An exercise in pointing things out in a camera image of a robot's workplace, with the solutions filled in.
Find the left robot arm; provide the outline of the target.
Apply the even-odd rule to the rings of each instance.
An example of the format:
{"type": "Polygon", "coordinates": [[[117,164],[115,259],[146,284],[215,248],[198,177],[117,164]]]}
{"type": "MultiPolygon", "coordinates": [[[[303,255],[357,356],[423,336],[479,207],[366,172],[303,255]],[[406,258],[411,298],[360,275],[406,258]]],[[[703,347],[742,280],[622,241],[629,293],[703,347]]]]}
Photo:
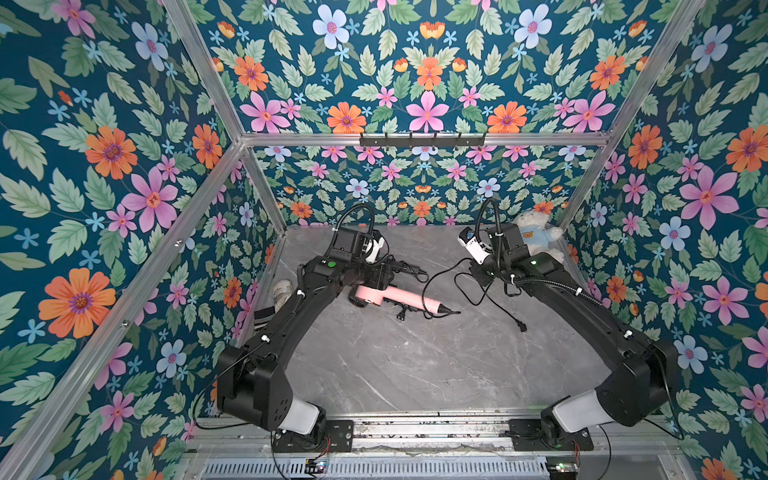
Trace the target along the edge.
{"type": "Polygon", "coordinates": [[[324,254],[299,265],[294,291],[263,332],[220,354],[217,409],[268,432],[311,436],[322,431],[323,409],[294,395],[286,369],[315,320],[345,288],[365,281],[384,245],[376,229],[341,227],[324,254]]]}

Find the pink hair dryer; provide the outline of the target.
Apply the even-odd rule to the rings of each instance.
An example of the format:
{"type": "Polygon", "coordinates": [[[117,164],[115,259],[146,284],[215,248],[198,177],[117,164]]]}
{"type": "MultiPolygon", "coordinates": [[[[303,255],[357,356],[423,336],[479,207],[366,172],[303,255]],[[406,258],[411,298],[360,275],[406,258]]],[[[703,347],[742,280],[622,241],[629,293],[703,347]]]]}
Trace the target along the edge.
{"type": "Polygon", "coordinates": [[[380,306],[385,301],[394,302],[433,315],[452,313],[452,310],[443,305],[440,301],[423,297],[420,294],[412,293],[393,286],[388,286],[384,290],[366,286],[357,286],[352,292],[352,298],[363,304],[373,304],[377,306],[380,306]]]}

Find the dark grey hair dryer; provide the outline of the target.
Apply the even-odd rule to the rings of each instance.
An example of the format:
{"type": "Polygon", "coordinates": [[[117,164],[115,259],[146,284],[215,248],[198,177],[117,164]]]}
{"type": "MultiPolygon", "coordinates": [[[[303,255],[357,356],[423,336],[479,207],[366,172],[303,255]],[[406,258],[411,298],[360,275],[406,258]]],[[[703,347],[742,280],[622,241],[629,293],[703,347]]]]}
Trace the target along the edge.
{"type": "Polygon", "coordinates": [[[400,322],[404,322],[405,321],[406,315],[407,315],[408,312],[415,311],[414,307],[412,307],[410,305],[407,305],[407,304],[404,304],[404,303],[397,303],[396,306],[399,308],[399,311],[396,314],[396,319],[398,321],[400,321],[400,322]]]}
{"type": "Polygon", "coordinates": [[[381,273],[387,282],[392,282],[398,274],[410,275],[422,284],[425,284],[430,279],[429,273],[421,267],[406,261],[396,260],[394,257],[388,258],[380,267],[381,273]]]}

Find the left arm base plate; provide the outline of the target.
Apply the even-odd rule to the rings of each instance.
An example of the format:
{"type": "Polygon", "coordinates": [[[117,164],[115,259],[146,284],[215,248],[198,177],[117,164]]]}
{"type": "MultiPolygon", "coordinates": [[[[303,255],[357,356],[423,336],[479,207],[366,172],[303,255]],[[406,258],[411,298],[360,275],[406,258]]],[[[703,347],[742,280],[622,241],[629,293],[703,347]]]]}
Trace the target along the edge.
{"type": "Polygon", "coordinates": [[[280,431],[274,435],[276,453],[349,453],[355,433],[352,420],[321,420],[308,435],[280,431]]]}

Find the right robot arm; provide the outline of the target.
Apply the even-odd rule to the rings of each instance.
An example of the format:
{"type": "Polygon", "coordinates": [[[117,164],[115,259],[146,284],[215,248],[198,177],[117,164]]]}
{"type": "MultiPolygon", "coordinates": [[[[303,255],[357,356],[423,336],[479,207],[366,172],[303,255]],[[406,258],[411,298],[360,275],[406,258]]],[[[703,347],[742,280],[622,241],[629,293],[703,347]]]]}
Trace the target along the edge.
{"type": "Polygon", "coordinates": [[[672,403],[680,374],[674,345],[621,321],[548,251],[533,252],[516,225],[490,228],[488,241],[479,233],[466,227],[458,236],[472,258],[472,276],[484,287],[499,279],[539,300],[572,327],[610,371],[594,388],[544,409],[543,438],[554,443],[607,423],[632,427],[672,403]]]}

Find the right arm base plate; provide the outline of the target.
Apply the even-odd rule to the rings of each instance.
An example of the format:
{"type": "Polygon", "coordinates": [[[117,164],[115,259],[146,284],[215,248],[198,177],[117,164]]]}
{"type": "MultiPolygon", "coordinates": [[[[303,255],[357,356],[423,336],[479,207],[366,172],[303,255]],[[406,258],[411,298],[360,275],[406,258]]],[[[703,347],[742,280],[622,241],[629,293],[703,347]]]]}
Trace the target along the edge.
{"type": "Polygon", "coordinates": [[[587,429],[567,433],[548,419],[510,419],[504,436],[512,440],[516,451],[594,450],[594,443],[587,429]]]}

